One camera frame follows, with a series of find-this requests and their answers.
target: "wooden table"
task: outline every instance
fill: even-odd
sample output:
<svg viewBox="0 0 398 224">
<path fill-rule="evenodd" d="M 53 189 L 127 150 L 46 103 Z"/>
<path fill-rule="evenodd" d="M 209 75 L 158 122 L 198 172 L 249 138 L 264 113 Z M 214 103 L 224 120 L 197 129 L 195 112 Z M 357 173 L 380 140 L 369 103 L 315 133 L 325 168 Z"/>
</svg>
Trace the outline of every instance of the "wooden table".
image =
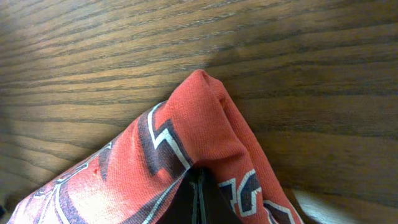
<svg viewBox="0 0 398 224">
<path fill-rule="evenodd" d="M 0 196 L 12 209 L 196 68 L 307 222 L 398 222 L 395 0 L 1 1 Z"/>
</svg>

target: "red fabric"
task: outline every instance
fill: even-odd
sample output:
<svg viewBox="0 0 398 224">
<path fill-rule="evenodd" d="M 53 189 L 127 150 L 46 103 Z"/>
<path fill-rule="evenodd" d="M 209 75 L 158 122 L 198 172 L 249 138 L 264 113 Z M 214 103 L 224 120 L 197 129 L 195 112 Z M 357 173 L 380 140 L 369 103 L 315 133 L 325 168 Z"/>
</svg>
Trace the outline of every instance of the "red fabric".
<svg viewBox="0 0 398 224">
<path fill-rule="evenodd" d="M 25 198 L 9 223 L 156 223 L 193 166 L 234 189 L 226 200 L 243 223 L 302 222 L 223 84 L 197 70 L 167 102 Z"/>
</svg>

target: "black stripe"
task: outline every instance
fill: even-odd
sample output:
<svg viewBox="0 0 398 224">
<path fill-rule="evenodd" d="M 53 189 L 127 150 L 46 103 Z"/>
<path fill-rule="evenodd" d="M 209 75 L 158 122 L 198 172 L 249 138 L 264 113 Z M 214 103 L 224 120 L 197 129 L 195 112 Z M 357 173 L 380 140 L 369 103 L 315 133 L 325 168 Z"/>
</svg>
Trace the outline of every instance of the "black stripe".
<svg viewBox="0 0 398 224">
<path fill-rule="evenodd" d="M 28 209 L 26 209 L 26 208 L 28 208 L 30 203 L 32 203 L 32 201 L 35 199 L 35 195 L 44 196 L 44 200 L 45 200 L 45 198 L 46 198 L 45 189 L 46 189 L 46 186 L 42 186 L 39 189 L 35 190 L 34 194 L 30 195 L 29 200 L 26 202 L 26 205 L 25 205 L 24 215 L 26 214 L 26 211 L 28 211 Z"/>
<path fill-rule="evenodd" d="M 270 224 L 277 224 L 277 223 L 275 222 L 275 218 L 272 216 L 272 213 L 268 210 L 268 208 L 264 207 L 264 209 L 267 210 L 267 212 L 268 212 L 268 218 L 269 218 L 269 220 L 271 221 Z"/>
<path fill-rule="evenodd" d="M 169 131 L 169 134 L 172 136 L 174 141 L 177 143 L 180 148 L 180 152 L 184 159 L 188 162 L 189 166 L 193 165 L 192 160 L 188 156 L 187 152 L 185 152 L 184 146 L 174 129 L 173 123 L 171 119 L 165 121 L 160 127 L 156 128 L 156 112 L 164 105 L 163 102 L 159 105 L 156 110 L 152 113 L 152 130 L 155 138 L 159 136 L 165 129 Z M 184 175 L 186 168 L 180 159 L 175 155 L 173 149 L 170 144 L 165 141 L 162 144 L 159 144 L 158 148 L 154 147 L 154 143 L 152 142 L 152 138 L 150 136 L 149 127 L 148 127 L 148 115 L 153 108 L 147 110 L 143 113 L 138 120 L 138 128 L 139 128 L 139 139 L 144 150 L 144 156 L 146 160 L 147 167 L 149 169 L 149 173 L 151 175 L 156 175 L 158 171 L 161 169 L 165 169 L 173 179 L 179 178 L 181 175 Z"/>
<path fill-rule="evenodd" d="M 68 182 L 60 186 L 60 206 L 67 220 L 71 224 L 86 224 L 86 221 L 80 216 L 68 194 Z"/>
<path fill-rule="evenodd" d="M 101 169 L 101 177 L 103 181 L 106 181 L 108 177 L 108 167 L 109 167 L 109 160 L 111 158 L 112 150 L 114 145 L 116 144 L 117 140 L 119 139 L 121 134 L 119 134 L 116 138 L 114 138 L 110 143 L 105 145 L 105 149 L 98 155 L 98 163 Z"/>
<path fill-rule="evenodd" d="M 170 195 L 170 193 L 173 191 L 175 186 L 178 184 L 175 184 L 169 192 L 167 192 L 166 196 L 164 199 L 159 203 L 157 210 L 155 211 L 153 217 L 149 220 L 149 223 L 152 223 L 151 221 L 158 215 L 159 210 L 162 208 L 164 205 L 164 201 L 167 199 L 167 197 Z M 149 202 L 147 202 L 145 205 L 143 205 L 136 213 L 132 214 L 129 218 L 121 222 L 121 224 L 136 224 L 136 223 L 143 223 L 144 220 L 148 217 L 150 214 L 150 211 L 152 208 L 156 205 L 156 202 L 158 199 L 160 199 L 161 195 L 163 193 L 158 194 L 154 198 L 152 198 Z"/>
</svg>

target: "folded shirt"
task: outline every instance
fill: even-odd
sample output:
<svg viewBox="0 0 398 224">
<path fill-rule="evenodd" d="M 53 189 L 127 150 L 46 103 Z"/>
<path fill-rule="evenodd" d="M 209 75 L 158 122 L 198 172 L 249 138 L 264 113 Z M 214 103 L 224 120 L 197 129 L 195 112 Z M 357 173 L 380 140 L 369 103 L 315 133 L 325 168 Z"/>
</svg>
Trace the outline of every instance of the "folded shirt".
<svg viewBox="0 0 398 224">
<path fill-rule="evenodd" d="M 303 223 L 223 84 L 193 72 L 9 223 Z"/>
</svg>

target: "wooden surface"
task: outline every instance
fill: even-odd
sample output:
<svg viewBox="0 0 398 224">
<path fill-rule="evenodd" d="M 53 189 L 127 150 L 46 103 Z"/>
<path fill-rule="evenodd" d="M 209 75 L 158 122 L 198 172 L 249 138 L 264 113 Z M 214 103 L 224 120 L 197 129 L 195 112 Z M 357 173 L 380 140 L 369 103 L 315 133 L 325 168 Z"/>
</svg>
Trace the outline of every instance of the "wooden surface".
<svg viewBox="0 0 398 224">
<path fill-rule="evenodd" d="M 308 223 L 398 223 L 398 1 L 0 2 L 0 196 L 224 82 Z"/>
</svg>

